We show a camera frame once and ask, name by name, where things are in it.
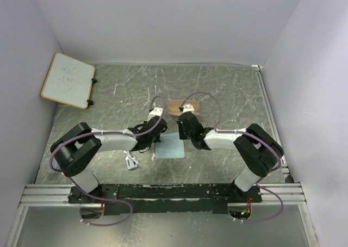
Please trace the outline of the light blue cleaning cloth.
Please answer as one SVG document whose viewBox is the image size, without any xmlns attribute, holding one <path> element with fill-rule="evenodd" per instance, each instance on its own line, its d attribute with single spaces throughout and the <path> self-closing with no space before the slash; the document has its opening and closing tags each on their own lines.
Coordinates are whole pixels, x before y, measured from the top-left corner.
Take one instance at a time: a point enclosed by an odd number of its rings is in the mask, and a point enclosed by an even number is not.
<svg viewBox="0 0 348 247">
<path fill-rule="evenodd" d="M 155 157 L 159 159 L 182 159 L 185 157 L 184 141 L 178 132 L 164 133 L 155 145 Z"/>
</svg>

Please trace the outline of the pink glasses case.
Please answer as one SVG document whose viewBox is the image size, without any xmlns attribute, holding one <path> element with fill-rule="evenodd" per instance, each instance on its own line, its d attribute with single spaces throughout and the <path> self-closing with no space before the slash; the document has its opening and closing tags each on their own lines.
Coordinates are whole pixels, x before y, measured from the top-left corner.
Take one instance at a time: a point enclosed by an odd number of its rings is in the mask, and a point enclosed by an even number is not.
<svg viewBox="0 0 348 247">
<path fill-rule="evenodd" d="M 182 113 L 191 112 L 198 116 L 200 103 L 194 100 L 171 100 L 168 105 L 169 114 L 172 116 L 180 116 Z"/>
</svg>

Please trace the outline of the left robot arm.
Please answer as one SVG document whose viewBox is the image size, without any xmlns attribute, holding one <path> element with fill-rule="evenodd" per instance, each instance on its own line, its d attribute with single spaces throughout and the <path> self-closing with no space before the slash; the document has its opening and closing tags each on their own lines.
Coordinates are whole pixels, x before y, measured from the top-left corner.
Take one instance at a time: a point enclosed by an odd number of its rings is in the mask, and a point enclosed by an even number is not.
<svg viewBox="0 0 348 247">
<path fill-rule="evenodd" d="M 95 154 L 104 151 L 143 151 L 159 142 L 160 134 L 166 129 L 167 123 L 160 116 L 123 131 L 97 130 L 82 122 L 51 146 L 50 165 L 55 160 L 63 174 L 82 190 L 82 197 L 94 203 L 102 195 L 99 181 L 88 169 Z"/>
</svg>

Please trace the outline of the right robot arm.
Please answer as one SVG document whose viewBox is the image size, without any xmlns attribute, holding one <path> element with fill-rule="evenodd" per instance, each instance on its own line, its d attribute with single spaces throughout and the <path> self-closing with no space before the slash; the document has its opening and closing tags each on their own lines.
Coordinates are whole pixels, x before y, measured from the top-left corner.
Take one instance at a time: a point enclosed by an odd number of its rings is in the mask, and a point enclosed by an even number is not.
<svg viewBox="0 0 348 247">
<path fill-rule="evenodd" d="M 232 182 L 236 202 L 248 198 L 254 184 L 282 165 L 282 147 L 256 123 L 238 130 L 213 129 L 203 127 L 191 112 L 181 114 L 177 123 L 179 138 L 190 140 L 198 150 L 237 149 L 246 166 Z"/>
</svg>

